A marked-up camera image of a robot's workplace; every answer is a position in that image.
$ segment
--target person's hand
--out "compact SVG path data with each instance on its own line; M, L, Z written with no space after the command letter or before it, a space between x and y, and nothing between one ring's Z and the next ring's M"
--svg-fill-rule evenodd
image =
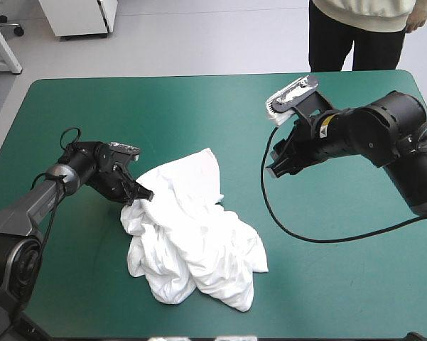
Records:
M427 20L427 0L417 0L414 9L406 22L406 33L412 33L417 28L423 27Z

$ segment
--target white cabinet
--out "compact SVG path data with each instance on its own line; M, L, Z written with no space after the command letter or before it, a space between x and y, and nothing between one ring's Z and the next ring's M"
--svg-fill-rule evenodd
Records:
M54 34L80 36L114 30L117 0L39 0Z

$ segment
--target black pants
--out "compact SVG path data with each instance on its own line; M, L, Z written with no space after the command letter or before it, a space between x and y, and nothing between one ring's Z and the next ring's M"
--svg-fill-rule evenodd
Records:
M341 71L354 43L353 70L395 69L401 56L405 30L394 33L365 31L340 23L310 1L311 72Z

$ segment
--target office chair wheel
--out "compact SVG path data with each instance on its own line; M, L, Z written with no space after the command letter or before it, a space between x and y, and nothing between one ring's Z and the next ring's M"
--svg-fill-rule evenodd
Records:
M0 23L7 23L8 17L7 16L0 16Z
M23 28L20 26L16 27L14 29L14 34L17 35L18 37L23 36L23 34L24 34Z

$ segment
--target yellow label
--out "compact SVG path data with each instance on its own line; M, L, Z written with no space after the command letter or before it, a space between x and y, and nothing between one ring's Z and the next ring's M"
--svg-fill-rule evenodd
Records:
M332 120L333 117L334 117L334 115L330 115L329 117L324 119L324 121L322 122L322 124L320 126L320 131L319 131L319 135L320 135L321 139L323 139L324 137L327 137L328 124L330 123L330 121Z

